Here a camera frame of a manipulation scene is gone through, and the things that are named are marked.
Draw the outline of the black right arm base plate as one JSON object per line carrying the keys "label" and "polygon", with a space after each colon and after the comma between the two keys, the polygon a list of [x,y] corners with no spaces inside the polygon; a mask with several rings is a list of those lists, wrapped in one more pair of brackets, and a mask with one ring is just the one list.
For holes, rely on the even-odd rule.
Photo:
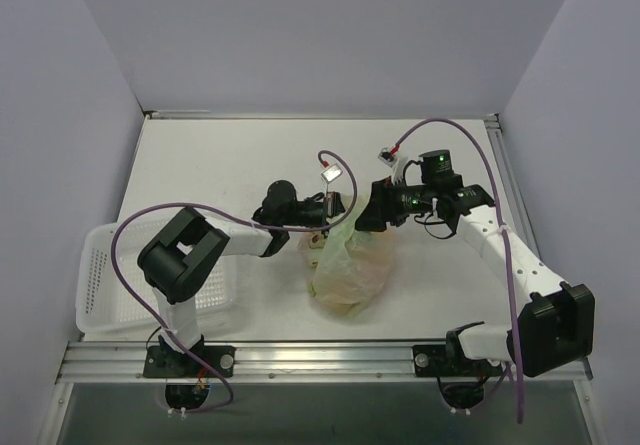
{"label": "black right arm base plate", "polygon": [[473,362],[450,358],[444,345],[414,345],[414,374],[421,378],[481,377],[484,373]]}

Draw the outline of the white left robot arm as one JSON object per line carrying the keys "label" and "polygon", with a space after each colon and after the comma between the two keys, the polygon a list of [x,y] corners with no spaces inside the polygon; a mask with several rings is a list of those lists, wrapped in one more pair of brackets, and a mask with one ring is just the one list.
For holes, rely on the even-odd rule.
{"label": "white left robot arm", "polygon": [[167,365],[180,376],[193,375],[201,367],[204,338],[197,323],[196,295],[220,258],[273,256],[290,238],[287,227],[304,231],[326,227],[351,208],[338,192],[319,192],[300,200],[286,180],[268,187],[252,216],[255,227],[208,218],[193,206],[182,208],[137,258],[164,323],[161,346],[168,351]]}

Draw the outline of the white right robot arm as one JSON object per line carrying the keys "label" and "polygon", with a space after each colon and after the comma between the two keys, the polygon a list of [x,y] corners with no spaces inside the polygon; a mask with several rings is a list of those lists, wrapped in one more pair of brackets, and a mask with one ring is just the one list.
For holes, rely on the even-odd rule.
{"label": "white right robot arm", "polygon": [[356,229],[384,232],[411,216],[434,216],[478,253],[509,295],[509,324],[479,321],[447,332],[443,360],[450,371],[465,374],[479,361],[512,362],[537,377],[592,353],[591,290],[548,268],[503,221],[494,197],[479,184],[464,184],[448,150],[420,155],[418,185],[407,183],[409,161],[396,149],[382,150],[379,158],[393,173],[372,183]]}

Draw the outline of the light green plastic bag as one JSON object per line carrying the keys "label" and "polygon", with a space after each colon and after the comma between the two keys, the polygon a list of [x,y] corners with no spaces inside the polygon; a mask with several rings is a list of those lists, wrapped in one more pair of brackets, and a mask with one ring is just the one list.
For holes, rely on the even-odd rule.
{"label": "light green plastic bag", "polygon": [[395,241],[390,230],[363,232],[355,222],[368,204],[362,195],[347,195],[343,202],[354,209],[326,235],[306,232],[297,249],[310,269],[307,289],[324,312],[353,317],[383,291],[395,261]]}

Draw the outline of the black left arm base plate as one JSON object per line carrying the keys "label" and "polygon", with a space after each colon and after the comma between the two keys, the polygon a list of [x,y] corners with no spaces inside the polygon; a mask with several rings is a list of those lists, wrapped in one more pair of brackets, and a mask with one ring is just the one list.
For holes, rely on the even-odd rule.
{"label": "black left arm base plate", "polygon": [[[235,362],[235,348],[227,345],[205,345],[196,350],[195,354],[224,378],[233,376]],[[209,378],[210,371],[193,358],[173,350],[170,346],[150,346],[146,351],[145,363],[142,371],[144,378],[178,379],[178,378]]]}

